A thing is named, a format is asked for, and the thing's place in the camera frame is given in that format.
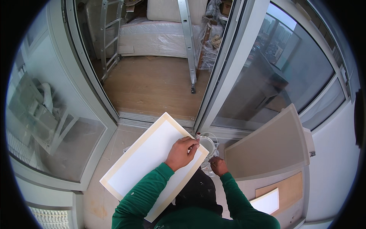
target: mattress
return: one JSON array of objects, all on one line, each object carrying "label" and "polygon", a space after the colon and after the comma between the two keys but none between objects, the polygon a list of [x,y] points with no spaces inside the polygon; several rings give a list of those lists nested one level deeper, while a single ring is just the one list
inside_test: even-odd
[{"label": "mattress", "polygon": [[[188,0],[191,22],[200,25],[206,12],[208,0]],[[182,22],[177,0],[148,0],[147,18],[149,20]]]},{"label": "mattress", "polygon": [[[199,44],[200,26],[193,25],[195,47]],[[106,43],[113,39],[113,30],[106,30]],[[182,24],[136,18],[120,26],[118,53],[122,56],[172,56],[187,58]],[[113,47],[107,49],[107,57]]]}]

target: white board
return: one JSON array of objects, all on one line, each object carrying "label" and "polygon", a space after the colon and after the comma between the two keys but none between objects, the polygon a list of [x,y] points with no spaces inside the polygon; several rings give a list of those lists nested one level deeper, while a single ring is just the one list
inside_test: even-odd
[{"label": "white board", "polygon": [[[118,200],[146,174],[164,162],[172,145],[180,138],[190,136],[168,113],[164,113],[110,168],[100,180],[101,184]],[[178,169],[169,179],[145,219],[153,222],[187,184],[208,151],[201,145],[193,160]]]},{"label": "white board", "polygon": [[280,208],[279,189],[276,188],[249,202],[253,208],[270,215]]}]

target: sky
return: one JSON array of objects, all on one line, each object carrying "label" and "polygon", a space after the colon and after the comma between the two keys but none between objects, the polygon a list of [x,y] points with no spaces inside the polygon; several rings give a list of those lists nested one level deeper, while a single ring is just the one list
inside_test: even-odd
[{"label": "sky", "polygon": [[269,4],[267,13],[274,16],[278,20],[280,20],[282,23],[287,25],[290,29],[294,30],[296,26],[296,21],[293,20],[289,15],[287,15],[285,12],[283,12],[281,9],[279,9],[277,6],[273,5],[272,3]]}]

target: beige board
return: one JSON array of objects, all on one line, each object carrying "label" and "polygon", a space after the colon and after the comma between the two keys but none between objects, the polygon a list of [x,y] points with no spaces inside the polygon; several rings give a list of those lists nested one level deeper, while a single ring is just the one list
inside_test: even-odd
[{"label": "beige board", "polygon": [[225,161],[237,181],[269,177],[309,165],[306,139],[294,104],[226,148]]},{"label": "beige board", "polygon": [[256,189],[255,197],[258,198],[276,188],[279,189],[280,207],[271,215],[277,215],[283,212],[302,198],[302,172],[299,172],[275,184]]},{"label": "beige board", "polygon": [[[168,113],[164,113],[101,178],[101,184],[118,200],[123,199],[138,181],[166,160],[172,145],[186,136],[193,138]],[[145,217],[146,220],[153,222],[164,211],[188,183],[208,153],[200,145],[193,160],[174,173]]]}]

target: cardboard box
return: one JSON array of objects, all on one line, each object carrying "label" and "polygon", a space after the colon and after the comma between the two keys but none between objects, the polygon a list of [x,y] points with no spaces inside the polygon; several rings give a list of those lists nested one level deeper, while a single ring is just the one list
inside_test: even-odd
[{"label": "cardboard box", "polygon": [[232,1],[224,1],[223,2],[223,10],[221,12],[223,15],[229,16],[230,9],[231,9],[231,4],[232,4]]}]

